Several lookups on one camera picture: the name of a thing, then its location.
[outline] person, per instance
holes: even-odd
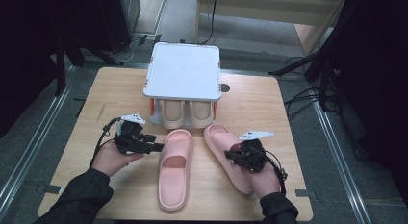
[[[114,191],[109,181],[115,173],[143,154],[121,154],[113,141],[102,145],[90,169],[73,178],[58,201],[37,219],[43,223],[92,223],[99,210],[107,204]],[[296,223],[297,208],[280,192],[276,173],[270,164],[257,173],[245,172],[260,198],[262,223]]]

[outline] beige shoe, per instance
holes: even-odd
[[[162,126],[178,129],[184,125],[184,101],[160,100]]]
[[[212,102],[190,101],[190,123],[194,128],[205,128],[213,123],[214,107]]]

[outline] slipper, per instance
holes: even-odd
[[[184,101],[160,100],[161,122],[166,129],[178,129],[184,125]]]
[[[170,132],[159,159],[159,204],[163,210],[177,211],[186,204],[191,158],[191,134],[181,129]]]
[[[214,120],[213,103],[203,101],[189,102],[190,123],[194,128],[205,128]]]
[[[242,168],[234,164],[232,160],[225,158],[224,151],[241,143],[237,136],[232,134],[226,127],[218,124],[211,125],[204,130],[204,139],[213,154],[217,157],[222,167],[234,186],[242,193],[252,194],[254,190]]]

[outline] hand-mounted device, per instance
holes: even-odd
[[[161,152],[163,150],[163,144],[155,143],[156,136],[144,135],[141,133],[143,127],[140,125],[140,123],[145,124],[145,121],[138,114],[122,115],[121,117],[112,119],[103,127],[103,133],[96,144],[95,152],[93,153],[93,158],[90,161],[90,165],[92,165],[93,160],[96,154],[99,152],[101,146],[104,143],[111,141],[110,139],[101,144],[103,137],[107,137],[111,134],[109,130],[115,123],[117,126],[113,141],[115,142],[120,153],[126,154],[129,151],[139,154],[150,154],[151,152]]]
[[[288,178],[288,174],[282,168],[276,156],[269,151],[266,151],[262,146],[262,142],[258,139],[260,137],[271,135],[273,135],[273,132],[248,131],[240,136],[240,139],[243,140],[243,142],[233,146],[230,151],[224,151],[225,158],[232,160],[234,164],[253,172],[261,171],[265,164],[269,162],[278,176],[281,192],[286,193],[285,180]],[[271,154],[278,164],[268,157],[267,153]]]

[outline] white plastic part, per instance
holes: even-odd
[[[130,115],[122,115],[120,119],[125,120],[125,121],[139,123],[139,124],[146,124],[146,121],[143,118],[141,118],[141,116],[138,113],[130,114]]]
[[[238,139],[240,140],[252,140],[256,138],[261,138],[261,137],[269,137],[272,136],[273,132],[272,131],[251,131],[249,130],[242,136],[239,136]]]

